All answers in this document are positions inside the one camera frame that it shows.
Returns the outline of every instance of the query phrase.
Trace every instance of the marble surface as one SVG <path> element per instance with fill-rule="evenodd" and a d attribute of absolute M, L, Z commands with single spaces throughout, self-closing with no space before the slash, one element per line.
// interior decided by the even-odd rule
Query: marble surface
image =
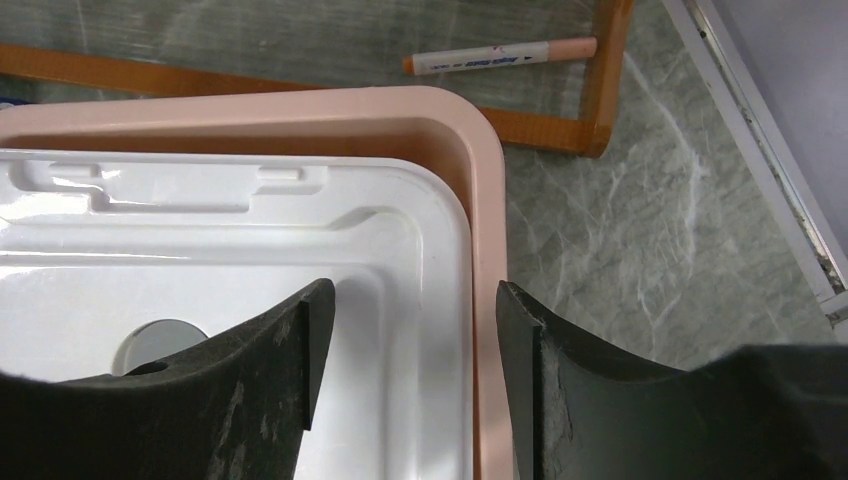
<path fill-rule="evenodd" d="M 585 0 L 6 0 L 0 42 L 340 87 L 422 83 L 572 116 L 580 63 L 422 78 L 399 62 L 585 34 L 591 15 Z M 2 95 L 134 97 L 0 78 Z M 743 343 L 833 341 L 660 0 L 636 2 L 600 160 L 505 151 L 510 279 L 561 316 L 681 368 Z"/>

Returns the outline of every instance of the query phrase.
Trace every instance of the gray circle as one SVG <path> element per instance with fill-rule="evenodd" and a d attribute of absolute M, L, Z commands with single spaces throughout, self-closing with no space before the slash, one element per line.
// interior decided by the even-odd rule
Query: gray circle
<path fill-rule="evenodd" d="M 118 348 L 112 374 L 126 375 L 139 365 L 181 352 L 207 338 L 199 328 L 182 320 L 148 323 L 131 333 Z"/>

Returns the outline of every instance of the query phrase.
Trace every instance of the label on marker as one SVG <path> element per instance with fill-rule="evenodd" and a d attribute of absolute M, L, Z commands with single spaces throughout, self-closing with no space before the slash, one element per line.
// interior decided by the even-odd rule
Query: label on marker
<path fill-rule="evenodd" d="M 412 56 L 416 75 L 541 63 L 547 60 L 548 42 L 416 53 Z"/>

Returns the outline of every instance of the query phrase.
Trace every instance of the pink plastic bin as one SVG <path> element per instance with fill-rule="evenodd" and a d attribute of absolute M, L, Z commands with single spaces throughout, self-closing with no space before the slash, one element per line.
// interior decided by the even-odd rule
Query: pink plastic bin
<path fill-rule="evenodd" d="M 475 477 L 513 479 L 495 324 L 495 292 L 506 278 L 503 151 L 466 100 L 431 87 L 385 87 L 30 105 L 0 111 L 0 146 L 390 157 L 428 168 L 471 224 Z"/>

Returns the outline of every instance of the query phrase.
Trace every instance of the plastic container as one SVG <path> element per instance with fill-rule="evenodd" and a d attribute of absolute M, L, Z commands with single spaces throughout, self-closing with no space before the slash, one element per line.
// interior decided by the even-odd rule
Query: plastic container
<path fill-rule="evenodd" d="M 0 150 L 0 165 L 4 371 L 124 374 L 330 278 L 296 478 L 471 480 L 471 241 L 438 177 L 367 158 Z"/>
<path fill-rule="evenodd" d="M 0 146 L 66 150 L 390 157 L 447 183 L 471 224 L 475 472 L 513 480 L 495 324 L 506 278 L 503 151 L 482 114 L 431 87 L 30 105 L 0 112 Z"/>

